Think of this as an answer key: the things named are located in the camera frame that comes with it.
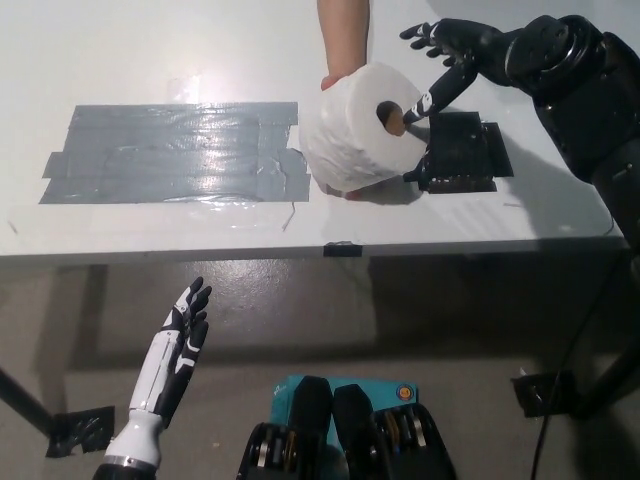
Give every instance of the gray duct tape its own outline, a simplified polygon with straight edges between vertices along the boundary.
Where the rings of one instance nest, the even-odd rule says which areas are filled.
[[[304,176],[307,165],[297,150],[285,149],[273,155],[245,155],[220,150],[54,152],[43,178],[163,177],[256,175],[258,168]]]
[[[295,103],[76,107],[41,203],[308,201]]]
[[[65,151],[107,149],[200,150],[244,149],[258,153],[260,126],[245,124],[212,126],[209,129],[72,128]]]
[[[69,128],[146,128],[209,125],[221,116],[255,118],[260,124],[297,125],[295,102],[170,105],[80,105]]]
[[[309,175],[291,182],[271,173],[252,177],[63,178],[49,182],[40,203],[306,202],[309,182]]]

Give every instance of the robot finger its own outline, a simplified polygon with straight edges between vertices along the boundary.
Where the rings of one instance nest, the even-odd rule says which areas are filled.
[[[207,312],[198,312],[196,316],[193,318],[193,324],[195,325],[198,322],[203,322],[207,318]]]
[[[428,47],[430,44],[431,44],[431,39],[429,37],[422,37],[416,40],[415,42],[412,42],[410,47],[413,48],[414,50],[420,50],[424,47]]]
[[[198,353],[202,346],[204,345],[204,341],[207,338],[207,332],[209,331],[209,322],[204,320],[204,317],[201,318],[201,321],[197,322],[193,329],[191,330],[191,336],[189,337],[189,341],[187,342],[186,347],[190,347],[192,352]],[[194,361],[198,360],[198,355],[193,356]]]
[[[191,314],[195,315],[199,311],[203,310],[204,307],[209,303],[209,295],[211,295],[211,287],[207,287],[204,290],[198,292],[198,294],[194,297],[189,305],[189,310],[191,310]]]
[[[444,52],[442,51],[442,49],[440,47],[436,47],[436,48],[432,48],[431,50],[429,50],[427,52],[427,57],[429,58],[436,58],[439,55],[442,55]]]
[[[428,23],[421,23],[419,25],[414,25],[413,27],[407,28],[403,32],[400,33],[400,38],[403,40],[409,40],[413,37],[428,37],[429,32],[431,31],[431,25]]]
[[[187,289],[182,292],[180,298],[176,301],[175,307],[180,310],[182,313],[187,311],[191,301],[193,299],[193,295],[202,288],[204,284],[204,279],[202,277],[198,277],[194,280],[194,282],[187,287]]]

